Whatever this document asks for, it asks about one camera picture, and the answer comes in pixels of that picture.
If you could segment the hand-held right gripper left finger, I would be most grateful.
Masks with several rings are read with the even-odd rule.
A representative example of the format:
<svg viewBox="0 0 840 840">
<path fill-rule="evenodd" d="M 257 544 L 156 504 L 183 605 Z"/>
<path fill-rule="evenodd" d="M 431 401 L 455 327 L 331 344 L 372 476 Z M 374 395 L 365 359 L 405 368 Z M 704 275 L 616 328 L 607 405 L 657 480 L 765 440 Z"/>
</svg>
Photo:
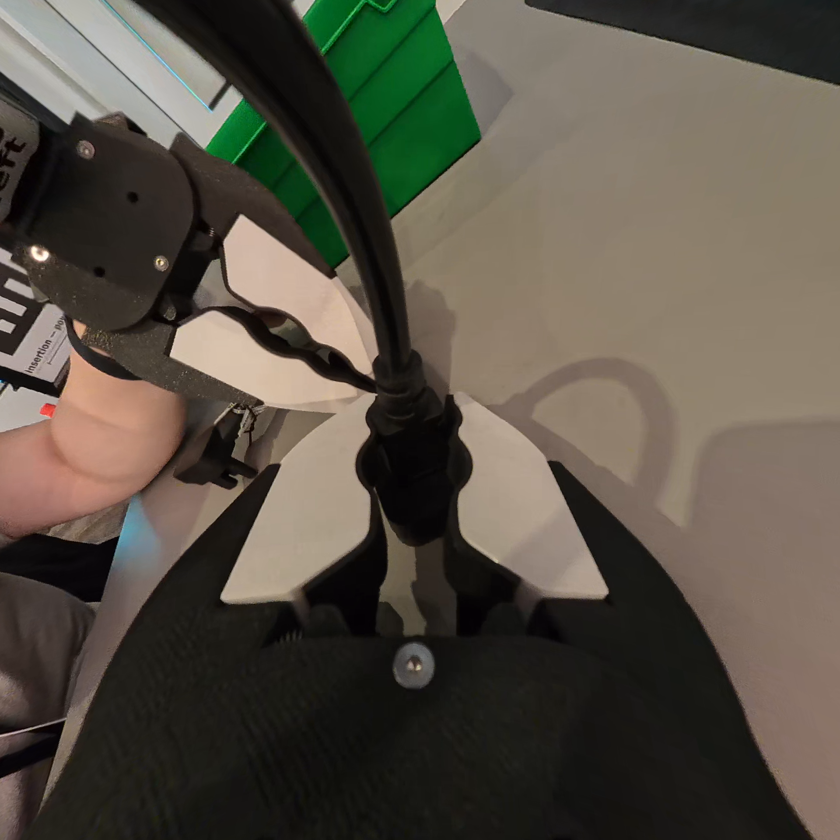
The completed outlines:
<svg viewBox="0 0 840 840">
<path fill-rule="evenodd" d="M 367 406 L 346 406 L 280 462 L 221 594 L 229 605 L 306 601 L 305 588 L 358 548 L 371 528 L 371 493 L 358 455 Z"/>
</svg>

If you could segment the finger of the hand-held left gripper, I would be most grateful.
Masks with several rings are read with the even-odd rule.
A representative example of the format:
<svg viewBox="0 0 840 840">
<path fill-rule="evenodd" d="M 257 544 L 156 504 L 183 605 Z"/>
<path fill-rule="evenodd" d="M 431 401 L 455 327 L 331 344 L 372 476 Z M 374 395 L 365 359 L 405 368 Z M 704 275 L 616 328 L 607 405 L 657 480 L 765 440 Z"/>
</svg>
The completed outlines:
<svg viewBox="0 0 840 840">
<path fill-rule="evenodd" d="M 219 315 L 247 389 L 375 389 L 371 320 L 335 276 L 326 276 L 245 215 L 224 240 L 232 294 L 252 318 Z"/>
<path fill-rule="evenodd" d="M 269 329 L 255 327 L 233 308 L 213 308 L 175 331 L 171 357 L 196 371 L 254 396 L 269 407 L 336 413 L 363 394 L 376 392 L 373 382 L 373 333 L 346 307 L 329 310 L 309 325 L 270 311 Z"/>
</svg>

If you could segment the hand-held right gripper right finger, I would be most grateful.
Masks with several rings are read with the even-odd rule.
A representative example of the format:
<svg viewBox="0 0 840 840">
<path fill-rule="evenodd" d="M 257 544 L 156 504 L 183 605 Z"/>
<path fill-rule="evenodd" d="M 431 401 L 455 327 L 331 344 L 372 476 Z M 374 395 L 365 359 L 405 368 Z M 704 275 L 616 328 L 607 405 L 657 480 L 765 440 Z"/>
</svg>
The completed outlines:
<svg viewBox="0 0 840 840">
<path fill-rule="evenodd" d="M 455 591 L 477 600 L 605 600 L 607 584 L 542 452 L 463 392 L 449 408 L 445 571 Z"/>
</svg>

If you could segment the person's left forearm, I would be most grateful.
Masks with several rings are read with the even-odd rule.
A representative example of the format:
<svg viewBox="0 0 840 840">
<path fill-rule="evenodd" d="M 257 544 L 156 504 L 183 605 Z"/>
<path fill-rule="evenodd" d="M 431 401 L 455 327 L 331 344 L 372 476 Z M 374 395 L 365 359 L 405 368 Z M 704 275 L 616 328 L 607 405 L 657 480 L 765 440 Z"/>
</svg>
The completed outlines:
<svg viewBox="0 0 840 840">
<path fill-rule="evenodd" d="M 179 448 L 186 401 L 70 352 L 52 418 L 1 435 L 1 531 L 16 540 L 130 499 Z"/>
</svg>

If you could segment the white printed task sign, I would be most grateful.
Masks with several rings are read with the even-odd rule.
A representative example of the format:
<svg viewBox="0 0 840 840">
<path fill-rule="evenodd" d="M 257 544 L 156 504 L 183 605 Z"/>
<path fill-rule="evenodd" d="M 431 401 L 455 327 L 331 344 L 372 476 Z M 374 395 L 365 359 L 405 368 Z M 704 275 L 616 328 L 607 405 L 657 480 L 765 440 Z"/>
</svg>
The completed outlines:
<svg viewBox="0 0 840 840">
<path fill-rule="evenodd" d="M 2 249 L 2 383 L 58 396 L 67 378 L 69 353 L 64 314 L 35 298 L 25 270 Z"/>
</svg>

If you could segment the green plastic bin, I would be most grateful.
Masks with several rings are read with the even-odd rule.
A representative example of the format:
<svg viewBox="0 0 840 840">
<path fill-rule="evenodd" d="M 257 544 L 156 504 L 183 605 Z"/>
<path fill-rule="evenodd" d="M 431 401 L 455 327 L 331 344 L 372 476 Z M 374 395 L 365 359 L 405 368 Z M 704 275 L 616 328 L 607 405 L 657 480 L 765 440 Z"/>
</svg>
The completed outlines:
<svg viewBox="0 0 840 840">
<path fill-rule="evenodd" d="M 357 122 L 391 217 L 480 140 L 435 1 L 317 1 L 302 17 Z M 246 101 L 206 147 L 267 187 L 330 267 L 349 255 L 308 174 Z"/>
</svg>

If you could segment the person's pale shirt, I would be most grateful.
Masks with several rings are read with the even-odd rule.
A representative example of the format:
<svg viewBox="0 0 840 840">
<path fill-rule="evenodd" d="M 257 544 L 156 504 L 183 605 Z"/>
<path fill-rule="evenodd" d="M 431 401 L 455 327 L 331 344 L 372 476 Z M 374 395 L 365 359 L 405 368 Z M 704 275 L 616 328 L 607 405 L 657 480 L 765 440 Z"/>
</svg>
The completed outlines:
<svg viewBox="0 0 840 840">
<path fill-rule="evenodd" d="M 36 745 L 38 725 L 64 718 L 77 658 L 95 618 L 75 596 L 1 575 L 1 756 Z"/>
</svg>

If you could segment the dark mat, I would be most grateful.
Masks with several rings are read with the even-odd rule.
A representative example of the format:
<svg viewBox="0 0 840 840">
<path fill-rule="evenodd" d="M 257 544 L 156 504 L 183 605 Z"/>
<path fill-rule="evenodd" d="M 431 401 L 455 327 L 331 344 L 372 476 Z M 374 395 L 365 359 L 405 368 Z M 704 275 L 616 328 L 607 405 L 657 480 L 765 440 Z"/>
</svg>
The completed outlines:
<svg viewBox="0 0 840 840">
<path fill-rule="evenodd" d="M 527 1 L 526 5 L 839 84 L 838 1 Z"/>
</svg>

